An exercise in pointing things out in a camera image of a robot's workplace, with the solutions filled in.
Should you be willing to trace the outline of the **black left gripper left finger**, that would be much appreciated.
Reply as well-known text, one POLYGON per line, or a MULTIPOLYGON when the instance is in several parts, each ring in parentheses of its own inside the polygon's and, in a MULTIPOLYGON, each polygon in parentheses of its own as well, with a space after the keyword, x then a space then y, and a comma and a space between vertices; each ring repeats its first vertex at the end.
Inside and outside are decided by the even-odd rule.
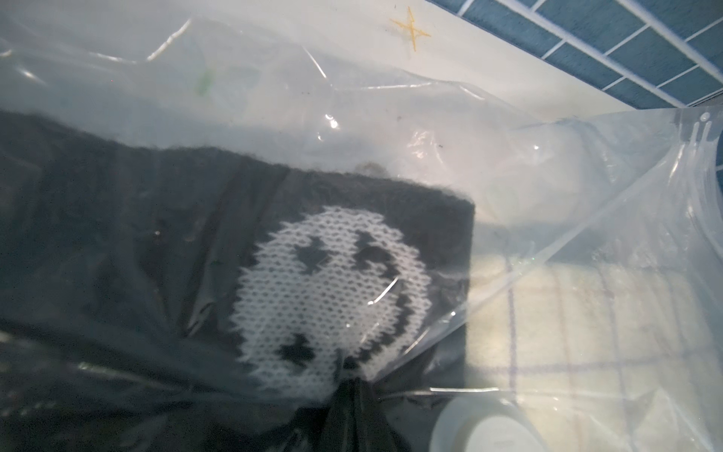
POLYGON ((340 384, 316 451, 395 451, 392 430, 369 382, 354 379, 340 384))

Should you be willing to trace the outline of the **black white knitted scarf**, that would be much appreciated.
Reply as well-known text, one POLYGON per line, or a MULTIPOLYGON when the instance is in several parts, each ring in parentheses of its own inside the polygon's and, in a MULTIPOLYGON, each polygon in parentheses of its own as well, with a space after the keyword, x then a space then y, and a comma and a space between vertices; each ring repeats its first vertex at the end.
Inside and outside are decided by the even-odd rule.
POLYGON ((316 451, 334 393, 434 346, 474 204, 1 115, 1 447, 316 451))

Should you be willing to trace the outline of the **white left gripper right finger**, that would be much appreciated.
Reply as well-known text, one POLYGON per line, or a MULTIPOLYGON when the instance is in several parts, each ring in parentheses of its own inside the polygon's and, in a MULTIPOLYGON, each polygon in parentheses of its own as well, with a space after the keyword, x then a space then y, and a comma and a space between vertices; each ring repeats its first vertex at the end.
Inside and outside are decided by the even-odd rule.
POLYGON ((516 405, 497 395, 460 395, 442 409, 430 451, 533 452, 545 449, 540 433, 516 405))

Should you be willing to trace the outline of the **clear plastic vacuum bag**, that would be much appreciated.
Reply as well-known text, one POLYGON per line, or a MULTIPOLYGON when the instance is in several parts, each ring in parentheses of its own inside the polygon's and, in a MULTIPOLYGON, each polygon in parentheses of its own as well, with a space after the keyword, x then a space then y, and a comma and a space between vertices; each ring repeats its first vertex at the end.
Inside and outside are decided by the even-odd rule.
POLYGON ((465 326, 551 263, 672 270, 697 291, 722 367, 722 111, 541 121, 474 86, 175 1, 5 1, 1 115, 128 146, 215 147, 305 171, 370 173, 474 204, 466 301, 434 346, 374 382, 389 426, 430 451, 465 382, 465 326))

